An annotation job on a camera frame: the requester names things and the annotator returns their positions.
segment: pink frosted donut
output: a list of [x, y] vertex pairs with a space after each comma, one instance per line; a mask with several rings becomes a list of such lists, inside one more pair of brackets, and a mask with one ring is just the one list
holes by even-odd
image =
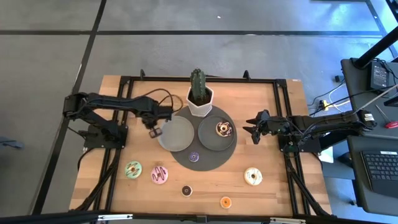
[[154, 169], [152, 169], [150, 176], [152, 177], [153, 183], [163, 184], [169, 177], [169, 172], [167, 172], [167, 169], [162, 166], [155, 166]]

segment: green frosted donut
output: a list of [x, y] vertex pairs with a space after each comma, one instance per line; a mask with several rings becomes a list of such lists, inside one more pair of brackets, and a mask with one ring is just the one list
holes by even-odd
[[126, 165], [126, 168], [124, 169], [124, 174], [130, 179], [135, 179], [139, 177], [141, 172], [142, 172], [142, 166], [137, 161], [129, 162]]

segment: cactus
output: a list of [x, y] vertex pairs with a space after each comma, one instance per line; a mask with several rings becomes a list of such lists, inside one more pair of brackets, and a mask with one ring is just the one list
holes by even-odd
[[191, 92], [195, 101], [206, 99], [206, 75], [199, 68], [191, 73]]

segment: wooden tabletop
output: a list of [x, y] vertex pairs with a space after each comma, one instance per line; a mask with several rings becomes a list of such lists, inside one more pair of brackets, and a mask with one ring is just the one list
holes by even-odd
[[[102, 95], [116, 96], [120, 76], [104, 76]], [[308, 114], [303, 85], [300, 80], [287, 80], [290, 104], [294, 115]], [[143, 95], [156, 88], [165, 88], [171, 94], [181, 97], [187, 105], [186, 95], [189, 82], [134, 82], [132, 97]], [[214, 90], [213, 104], [229, 114], [238, 134], [238, 143], [231, 158], [219, 168], [199, 172], [181, 166], [169, 151], [163, 149], [156, 139], [151, 139], [148, 130], [129, 113], [127, 125], [129, 133], [126, 147], [122, 150], [112, 201], [112, 212], [131, 213], [177, 213], [208, 215], [278, 215], [291, 216], [289, 188], [282, 153], [276, 136], [264, 136], [254, 145], [251, 136], [243, 126], [245, 120], [254, 118], [257, 112], [269, 110], [277, 115], [274, 92], [271, 84], [259, 83], [207, 83]], [[161, 91], [150, 95], [160, 101], [165, 97]], [[280, 89], [282, 111], [285, 115], [284, 100]], [[112, 111], [97, 110], [106, 119], [111, 119]], [[100, 175], [104, 149], [94, 149], [81, 162], [70, 208], [76, 208], [93, 190]], [[305, 183], [314, 198], [327, 212], [331, 212], [322, 176], [320, 163], [312, 154], [301, 153]], [[130, 161], [139, 161], [142, 174], [137, 179], [128, 179], [124, 167]], [[154, 166], [164, 166], [169, 170], [169, 178], [162, 185], [153, 184], [150, 172]], [[251, 186], [244, 180], [243, 173], [248, 167], [258, 168], [262, 182]], [[193, 189], [190, 197], [184, 197], [181, 189], [189, 185]], [[101, 199], [104, 207], [105, 186]], [[302, 201], [296, 186], [299, 211], [303, 211]], [[229, 209], [221, 208], [220, 199], [232, 199]]]

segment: orange donut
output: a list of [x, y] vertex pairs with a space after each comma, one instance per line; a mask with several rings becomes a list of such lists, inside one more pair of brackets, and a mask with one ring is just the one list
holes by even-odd
[[230, 208], [232, 205], [232, 201], [229, 197], [223, 197], [220, 201], [220, 204], [223, 208]]

